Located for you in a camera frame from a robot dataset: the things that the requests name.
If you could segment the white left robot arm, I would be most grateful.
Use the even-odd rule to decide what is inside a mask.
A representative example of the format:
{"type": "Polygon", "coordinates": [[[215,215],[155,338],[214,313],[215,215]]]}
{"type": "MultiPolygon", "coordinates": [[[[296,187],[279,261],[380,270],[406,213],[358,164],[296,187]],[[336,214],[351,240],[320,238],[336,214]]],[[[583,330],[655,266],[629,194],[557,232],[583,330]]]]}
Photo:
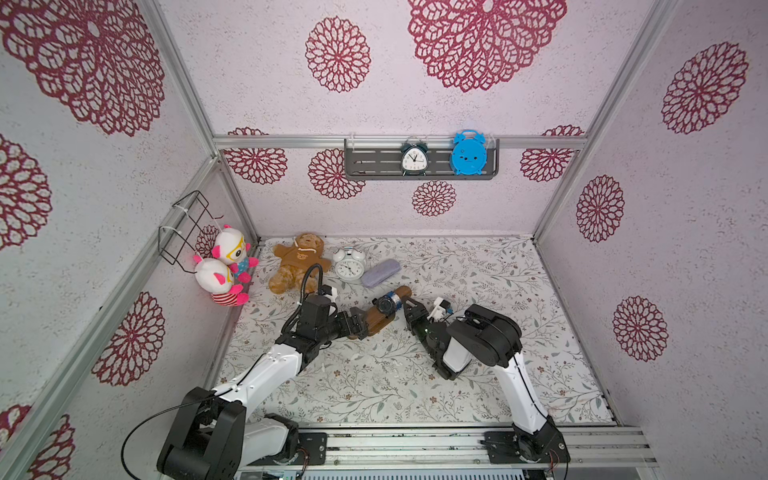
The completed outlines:
{"type": "Polygon", "coordinates": [[[211,390],[188,391],[176,408],[157,470],[172,479],[232,479],[239,468],[265,457],[292,458],[298,448],[295,422],[272,414],[254,423],[248,419],[323,346],[368,334],[364,310],[340,311],[325,296],[308,296],[298,308],[296,328],[281,334],[244,373],[211,390]]]}

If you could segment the blue strap watch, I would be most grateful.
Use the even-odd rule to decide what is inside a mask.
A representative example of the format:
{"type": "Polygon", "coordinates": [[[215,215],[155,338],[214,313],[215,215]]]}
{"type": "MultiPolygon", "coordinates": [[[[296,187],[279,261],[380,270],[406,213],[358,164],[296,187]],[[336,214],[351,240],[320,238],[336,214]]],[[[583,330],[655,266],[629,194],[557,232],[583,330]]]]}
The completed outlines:
{"type": "Polygon", "coordinates": [[[389,292],[388,297],[391,299],[396,310],[402,307],[402,299],[395,291],[389,292]]]}

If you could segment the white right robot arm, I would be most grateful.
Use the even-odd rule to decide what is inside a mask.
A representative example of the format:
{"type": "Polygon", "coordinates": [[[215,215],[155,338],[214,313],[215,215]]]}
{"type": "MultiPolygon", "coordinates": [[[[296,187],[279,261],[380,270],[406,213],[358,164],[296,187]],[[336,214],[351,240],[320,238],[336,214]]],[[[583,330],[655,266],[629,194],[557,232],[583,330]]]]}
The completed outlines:
{"type": "Polygon", "coordinates": [[[564,435],[531,385],[522,354],[522,329],[515,321],[472,304],[448,323],[451,308],[444,300],[427,309],[408,299],[403,310],[408,329],[425,347],[441,377],[456,379],[472,360],[494,372],[510,408],[512,427],[484,435],[481,444],[491,463],[569,464],[564,435]]]}

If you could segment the wooden watch stand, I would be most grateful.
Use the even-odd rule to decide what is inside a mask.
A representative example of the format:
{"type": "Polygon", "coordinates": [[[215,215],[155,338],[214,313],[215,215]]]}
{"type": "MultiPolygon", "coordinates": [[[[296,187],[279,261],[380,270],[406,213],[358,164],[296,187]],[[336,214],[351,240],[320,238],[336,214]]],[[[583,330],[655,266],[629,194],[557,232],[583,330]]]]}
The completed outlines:
{"type": "Polygon", "coordinates": [[[389,325],[396,316],[404,302],[412,296],[410,287],[402,285],[396,289],[374,299],[368,310],[357,307],[350,309],[353,320],[349,339],[365,339],[380,332],[389,325]]]}

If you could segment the black digital watch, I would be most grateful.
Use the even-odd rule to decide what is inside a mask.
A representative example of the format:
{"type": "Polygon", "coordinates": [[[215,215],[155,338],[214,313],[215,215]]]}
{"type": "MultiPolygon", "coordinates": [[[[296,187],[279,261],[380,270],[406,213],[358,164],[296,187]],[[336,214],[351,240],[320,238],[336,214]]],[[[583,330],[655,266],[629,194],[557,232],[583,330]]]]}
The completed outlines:
{"type": "Polygon", "coordinates": [[[390,317],[396,313],[396,309],[394,308],[394,305],[391,301],[391,299],[387,295],[383,295],[379,297],[378,299],[373,300],[373,304],[376,307],[377,311],[383,315],[385,318],[390,317]]]}
{"type": "Polygon", "coordinates": [[[365,339],[369,335],[369,326],[367,322],[367,312],[357,307],[350,309],[351,326],[349,339],[365,339]]]}

